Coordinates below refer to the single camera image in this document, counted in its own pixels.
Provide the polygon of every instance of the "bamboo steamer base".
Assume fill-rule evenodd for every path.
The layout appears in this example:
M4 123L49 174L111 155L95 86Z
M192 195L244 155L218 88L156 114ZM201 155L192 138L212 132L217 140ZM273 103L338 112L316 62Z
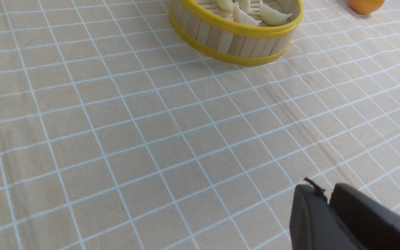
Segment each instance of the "bamboo steamer base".
M254 38L235 35L200 20L188 11L183 0L171 0L169 19L176 33L197 51L224 62L238 65L262 65L279 58L291 40L291 33L273 38ZM229 11L219 9L213 0L195 0L205 10L225 19L232 20ZM291 19L300 13L299 5L292 5L294 0L271 1L267 4L282 13L292 13ZM259 1L253 0L251 11L254 19L260 20ZM268 26L264 22L259 26Z

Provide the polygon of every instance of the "dumpling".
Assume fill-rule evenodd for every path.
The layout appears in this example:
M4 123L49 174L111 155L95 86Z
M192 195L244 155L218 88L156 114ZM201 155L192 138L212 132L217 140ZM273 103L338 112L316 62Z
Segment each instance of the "dumpling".
M269 25L281 25L286 19L288 19L292 14L283 14L277 10L269 7L260 0L260 17L264 22Z
M230 10L232 8L232 0L217 0L217 5L222 10Z
M248 12L251 9L251 0L239 0L240 8Z
M252 18L251 16L246 14L243 10L241 10L238 2L235 2L232 5L231 12L232 12L232 19L236 23L246 24L250 26L257 26L260 23L260 21L254 20L254 18Z

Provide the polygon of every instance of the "bamboo steamer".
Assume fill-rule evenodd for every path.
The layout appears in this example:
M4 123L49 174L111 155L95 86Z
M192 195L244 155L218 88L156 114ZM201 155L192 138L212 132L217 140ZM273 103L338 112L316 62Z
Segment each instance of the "bamboo steamer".
M180 38L202 54L237 65L262 65L284 53L303 17L301 0L264 3L292 16L281 26L262 22L254 27L234 22L216 0L170 0L169 20ZM259 7L259 0L251 0L248 14L256 20L261 20Z

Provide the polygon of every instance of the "wooden slat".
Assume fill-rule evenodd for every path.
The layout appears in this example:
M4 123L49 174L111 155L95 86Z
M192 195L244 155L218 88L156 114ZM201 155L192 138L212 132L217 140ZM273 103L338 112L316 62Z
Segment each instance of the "wooden slat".
M286 13L290 13L289 10L292 5L298 5L297 0L277 0L277 2L282 6Z
M296 19L300 14L299 4L297 2L295 4L292 4L288 13L292 13L292 16L290 16L290 18L289 18L290 20Z
M225 31L222 32L217 51L227 54L232 43L232 38L234 38L234 34Z
M177 21L178 25L181 25L181 20L183 19L184 10L185 10L185 7L183 6L183 4L181 4L180 1L178 1L177 13L174 15L175 20Z
M171 13L174 16L174 18L175 15L177 14L178 1L179 0L171 0Z
M240 52L242 51L243 48L243 44L245 43L245 39L246 37L244 36L235 35L234 38L232 38L231 45L229 46L228 54L233 56L240 55Z
M268 57L273 50L274 45L276 44L277 38L269 38L265 44L265 48L263 48L262 54L260 57Z
M276 41L276 44L273 47L273 50L271 51L271 55L275 55L282 51L282 49L285 48L285 46L288 45L289 41L291 40L291 33L289 33L286 36L283 36L281 38L278 38Z
M260 57L262 55L263 49L265 49L266 42L268 42L268 38L257 39L257 42L254 45L254 49L252 50L251 57Z
M243 43L242 51L240 51L241 57L250 57L252 51L254 50L254 46L257 42L257 38L248 37L245 39Z
M219 30L216 27L211 27L208 35L208 40L206 41L206 46L210 47L211 49L217 50L217 47L219 47L221 36L222 30Z
M190 36L192 36L192 38L196 39L199 27L200 27L200 19L198 19L198 17L192 15L191 21L189 22L189 29L187 31L188 34Z
M206 45L206 41L208 41L209 31L211 30L211 26L203 21L200 21L199 31L197 32L197 41Z
M181 28L187 33L189 29L189 23L191 22L191 12L187 10L186 8L184 9L183 13L183 19L181 20Z

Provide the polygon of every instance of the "orange fruit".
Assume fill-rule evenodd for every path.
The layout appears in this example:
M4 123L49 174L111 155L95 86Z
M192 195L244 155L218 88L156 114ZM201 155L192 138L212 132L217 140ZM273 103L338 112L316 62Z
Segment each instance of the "orange fruit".
M352 9L361 15L375 12L384 4L385 0L349 0Z

